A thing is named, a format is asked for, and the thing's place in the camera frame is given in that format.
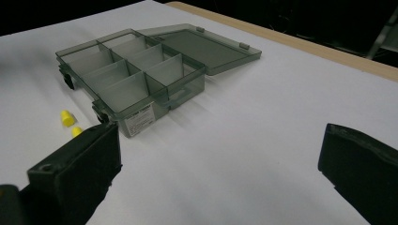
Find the background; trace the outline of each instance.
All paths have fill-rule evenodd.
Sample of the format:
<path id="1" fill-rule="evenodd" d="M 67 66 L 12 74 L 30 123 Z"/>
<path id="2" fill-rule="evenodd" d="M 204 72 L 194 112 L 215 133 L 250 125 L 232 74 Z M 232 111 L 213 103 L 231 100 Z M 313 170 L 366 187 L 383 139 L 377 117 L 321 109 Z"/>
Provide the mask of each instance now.
<path id="1" fill-rule="evenodd" d="M 138 0 L 2 3 L 0 36 L 61 23 Z M 181 0 L 210 11 L 365 56 L 398 6 L 398 0 Z M 380 50 L 374 60 L 398 67 L 398 53 Z"/>

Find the yellow foam earplug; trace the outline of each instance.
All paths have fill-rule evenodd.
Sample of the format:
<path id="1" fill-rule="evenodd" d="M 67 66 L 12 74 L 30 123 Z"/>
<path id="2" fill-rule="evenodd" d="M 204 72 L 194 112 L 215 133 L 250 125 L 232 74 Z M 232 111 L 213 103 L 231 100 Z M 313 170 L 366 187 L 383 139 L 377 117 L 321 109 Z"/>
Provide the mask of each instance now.
<path id="1" fill-rule="evenodd" d="M 70 127 L 75 123 L 73 116 L 66 110 L 61 112 L 61 121 L 65 127 Z"/>
<path id="2" fill-rule="evenodd" d="M 83 131 L 80 127 L 74 127 L 72 129 L 72 137 L 75 138 L 76 136 L 78 136 L 79 134 L 81 134 Z"/>

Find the open lid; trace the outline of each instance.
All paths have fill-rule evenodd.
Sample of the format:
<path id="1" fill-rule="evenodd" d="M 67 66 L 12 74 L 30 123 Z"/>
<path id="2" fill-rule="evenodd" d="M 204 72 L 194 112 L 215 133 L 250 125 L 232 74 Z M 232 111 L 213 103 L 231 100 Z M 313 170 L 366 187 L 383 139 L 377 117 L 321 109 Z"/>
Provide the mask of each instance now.
<path id="1" fill-rule="evenodd" d="M 248 44 L 186 23 L 138 32 L 205 64 L 207 75 L 210 76 L 249 63 L 261 56 L 261 51 Z"/>

